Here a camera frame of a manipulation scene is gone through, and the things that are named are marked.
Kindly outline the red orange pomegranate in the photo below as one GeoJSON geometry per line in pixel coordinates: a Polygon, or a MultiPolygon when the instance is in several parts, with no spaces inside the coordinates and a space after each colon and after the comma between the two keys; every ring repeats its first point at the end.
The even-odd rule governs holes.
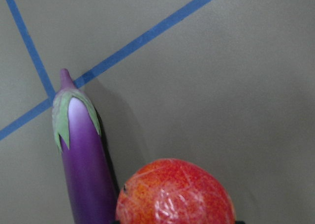
{"type": "Polygon", "coordinates": [[[184,160],[159,159],[125,182],[116,219],[122,224],[233,224],[236,214],[214,176],[184,160]]]}

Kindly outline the purple eggplant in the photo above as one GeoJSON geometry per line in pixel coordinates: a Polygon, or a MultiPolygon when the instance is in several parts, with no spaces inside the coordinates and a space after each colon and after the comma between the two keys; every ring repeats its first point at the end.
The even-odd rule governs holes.
{"type": "Polygon", "coordinates": [[[53,100],[54,139],[63,160],[76,224],[111,224],[117,193],[101,139],[94,105],[60,70],[61,88],[53,100]]]}

